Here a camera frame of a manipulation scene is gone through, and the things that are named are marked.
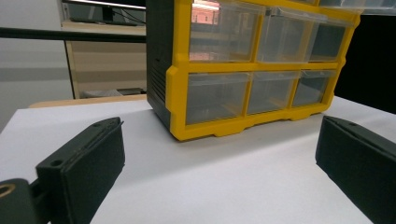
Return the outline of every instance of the black object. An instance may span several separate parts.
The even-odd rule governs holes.
[[[0,182],[0,223],[90,223],[125,163],[120,118],[94,123],[37,167]]]
[[[113,35],[67,31],[31,30],[0,27],[1,38],[71,40],[91,42],[146,43],[143,35]]]
[[[146,2],[148,103],[166,128],[171,114],[165,107],[166,70],[172,65],[174,0]]]
[[[335,87],[336,96],[396,114],[396,90],[391,81],[396,33],[389,31],[395,24],[396,16],[361,15]]]
[[[374,223],[396,223],[396,144],[350,121],[324,117],[316,160]]]

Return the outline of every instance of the wall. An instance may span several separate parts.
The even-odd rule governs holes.
[[[61,30],[54,0],[0,0],[0,27]],[[63,41],[0,38],[0,131],[19,108],[72,99]]]

